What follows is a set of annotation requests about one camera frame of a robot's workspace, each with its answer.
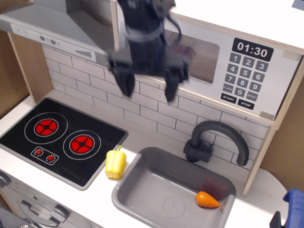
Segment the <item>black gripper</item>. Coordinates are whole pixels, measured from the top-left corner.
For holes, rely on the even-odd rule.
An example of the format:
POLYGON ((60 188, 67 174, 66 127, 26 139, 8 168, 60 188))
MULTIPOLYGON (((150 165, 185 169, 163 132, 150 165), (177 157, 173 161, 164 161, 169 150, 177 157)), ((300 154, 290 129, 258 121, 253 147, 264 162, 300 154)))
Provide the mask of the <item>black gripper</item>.
POLYGON ((109 69, 122 93, 131 97, 136 74, 165 78, 167 102, 175 99, 178 85, 189 78, 189 62, 170 50, 162 38, 129 42, 125 48, 107 53, 109 69))

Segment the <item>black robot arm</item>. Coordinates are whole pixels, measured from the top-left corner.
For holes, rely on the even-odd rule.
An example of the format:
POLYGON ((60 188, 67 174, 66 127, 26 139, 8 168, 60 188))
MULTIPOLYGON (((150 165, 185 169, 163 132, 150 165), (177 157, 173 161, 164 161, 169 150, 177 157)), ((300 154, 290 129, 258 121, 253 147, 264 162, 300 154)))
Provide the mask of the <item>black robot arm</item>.
POLYGON ((189 78, 189 62, 171 50, 165 39, 164 20, 179 24, 169 14, 173 0, 120 0, 124 22, 123 35, 128 47, 107 54, 109 70, 122 93, 130 97, 135 75, 160 76, 165 79, 168 102, 175 99, 179 83, 189 78))

